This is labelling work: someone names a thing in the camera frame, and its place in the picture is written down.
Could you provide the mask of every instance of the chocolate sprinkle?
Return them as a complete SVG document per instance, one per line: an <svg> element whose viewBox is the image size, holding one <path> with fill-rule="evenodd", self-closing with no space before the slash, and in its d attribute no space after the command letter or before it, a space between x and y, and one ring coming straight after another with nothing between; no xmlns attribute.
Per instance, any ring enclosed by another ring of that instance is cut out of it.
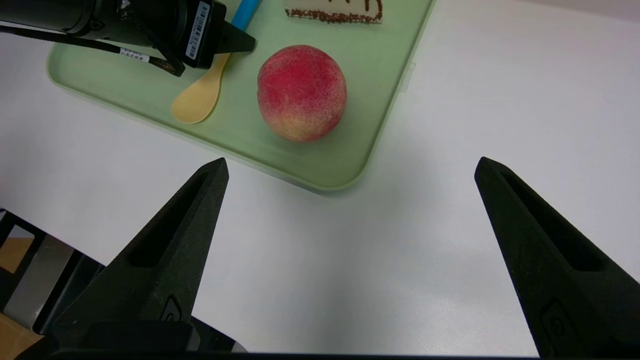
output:
<svg viewBox="0 0 640 360"><path fill-rule="evenodd" d="M360 15L355 13L327 13L321 10L301 10L301 9L285 9L287 16L303 17L307 19L315 19L330 24L342 24L344 22L364 22L371 24L372 22L379 22L382 19L382 0L377 0L378 14L375 17L369 15ZM369 0L365 0L366 11L369 11Z"/></svg>

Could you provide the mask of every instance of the cake slice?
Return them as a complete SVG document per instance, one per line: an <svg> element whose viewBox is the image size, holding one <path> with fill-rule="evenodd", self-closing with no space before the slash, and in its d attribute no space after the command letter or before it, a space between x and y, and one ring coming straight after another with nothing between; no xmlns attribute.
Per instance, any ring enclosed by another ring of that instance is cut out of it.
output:
<svg viewBox="0 0 640 360"><path fill-rule="evenodd" d="M382 22L382 0L284 0L288 16L325 22Z"/></svg>

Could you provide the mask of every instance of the black camera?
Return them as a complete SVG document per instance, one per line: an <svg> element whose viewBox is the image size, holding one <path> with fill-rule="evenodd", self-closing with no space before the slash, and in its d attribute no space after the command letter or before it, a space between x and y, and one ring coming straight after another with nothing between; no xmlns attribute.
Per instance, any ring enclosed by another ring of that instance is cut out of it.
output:
<svg viewBox="0 0 640 360"><path fill-rule="evenodd" d="M181 69L178 76L183 63L207 69L215 54L253 50L255 39L226 22L226 14L215 0L0 0L0 20L63 35L8 27L4 32L107 51L92 41L154 47Z"/></svg>

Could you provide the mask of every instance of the white label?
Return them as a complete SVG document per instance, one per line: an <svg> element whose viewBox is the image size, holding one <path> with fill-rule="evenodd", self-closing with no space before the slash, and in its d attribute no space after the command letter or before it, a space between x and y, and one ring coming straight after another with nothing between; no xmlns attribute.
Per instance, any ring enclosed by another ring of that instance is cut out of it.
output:
<svg viewBox="0 0 640 360"><path fill-rule="evenodd" d="M120 48L120 55L124 55L128 58L144 61L145 63L149 62L149 55L145 55L143 53L139 53L137 51Z"/></svg>
<svg viewBox="0 0 640 360"><path fill-rule="evenodd" d="M186 56L192 60L196 59L198 50L200 50L200 41L202 40L202 30L207 23L209 17L209 10L211 6L203 1L198 5L198 12L196 12L196 19L193 21L193 28L191 29L191 37L189 38L189 44L187 44Z"/></svg>

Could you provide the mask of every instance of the tray rim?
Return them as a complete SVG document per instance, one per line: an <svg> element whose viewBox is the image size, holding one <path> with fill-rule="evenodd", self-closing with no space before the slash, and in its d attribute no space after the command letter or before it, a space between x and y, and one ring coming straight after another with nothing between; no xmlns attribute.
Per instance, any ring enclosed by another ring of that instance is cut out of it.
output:
<svg viewBox="0 0 640 360"><path fill-rule="evenodd" d="M214 149L215 151L219 151L223 154L223 156L231 156L233 157L235 160L241 160L241 162L245 163L245 165L251 165L251 167L256 168L257 170L260 170L262 172L265 172L267 174L269 173L275 173L277 174L277 178L285 180L287 182L291 182L288 180L292 180L294 183L298 183L298 184L302 184L305 187L309 187L313 190L319 190L321 192L338 192L341 190L346 190L348 188L351 188L352 186L354 186L355 184L357 184L358 182L360 182L360 180L363 178L364 174L367 172L367 169L369 168L369 164L371 163L371 159L373 157L373 154L376 152L376 149L378 148L378 143L380 142L380 138L382 137L382 134L384 133L384 130L387 126L387 122L389 120L389 116L391 116L391 113L394 109L394 106L396 104L397 98L399 96L399 94L401 93L401 89L404 85L404 82L406 81L406 75L409 71L409 68L411 67L411 64L413 62L413 57L415 56L415 52L418 48L418 45L420 44L420 40L422 39L422 37L424 36L424 32L427 26L427 23L429 22L429 19L431 18L431 14L433 12L433 8L435 7L435 3L437 2L437 0L430 0L430 3L428 5L428 8L426 10L426 14L422 20L422 24L420 24L420 30L418 31L415 40L413 41L413 46L411 48L411 51L409 52L409 55L407 56L407 60L406 63L404 64L404 68L402 71L402 74L400 75L400 77L398 78L398 82L396 84L396 88L394 89L394 94L391 98L391 100L389 101L389 104L387 106L387 111L385 112L385 116L384 119L381 121L380 123L380 129L378 130L378 133L376 134L376 138L373 140L371 148L369 150L369 154L367 155L367 158L365 160L364 165L362 166L362 168L360 169L360 172L358 173L358 175L356 175L352 180L346 182L345 184L342 185L338 185L338 186L322 186L322 185L318 185L313 183L312 181L308 181L305 179L302 179L298 176L294 176L290 173L287 173L286 171L271 167L267 164L264 164L260 161L257 161L251 157L248 156L244 156L242 154L239 154L235 151L231 151L227 148L221 147L219 145L216 145L215 143L211 143L211 142L207 142L203 139L198 138L197 136L193 136L190 135L188 133L183 133L182 131L178 131L174 128L171 128L170 126L163 124L161 122L156 122L151 120L150 118L137 113L135 111L131 111L128 108L124 108L121 106L118 106L112 102L109 102L107 100L101 99L99 97L93 96L91 94L82 92L80 90L77 90L71 86L67 86L65 84L63 84L62 82L56 81L53 76L51 75L52 72L52 61L51 58L53 56L53 53L55 52L55 50L57 48L60 47L60 44L54 44L51 47L51 50L49 51L49 55L47 56L47 62L46 62L46 73L47 73L47 77L49 78L49 81L51 81L51 83L53 83L54 85L56 85L59 88L62 88L64 90L67 90L69 92L72 92L73 94L79 95L80 97L84 98L84 99L89 99L92 102L96 102L97 104L103 105L107 108L109 108L110 110L116 110L119 113L125 113L128 114L130 116L132 116L134 118L134 120L136 122L148 125L150 127L156 128L161 130L164 133L169 133L170 135L176 136L177 138L180 138L182 140L187 141L188 143L191 143L193 145L199 146L199 147L204 147L207 150L211 150Z"/></svg>

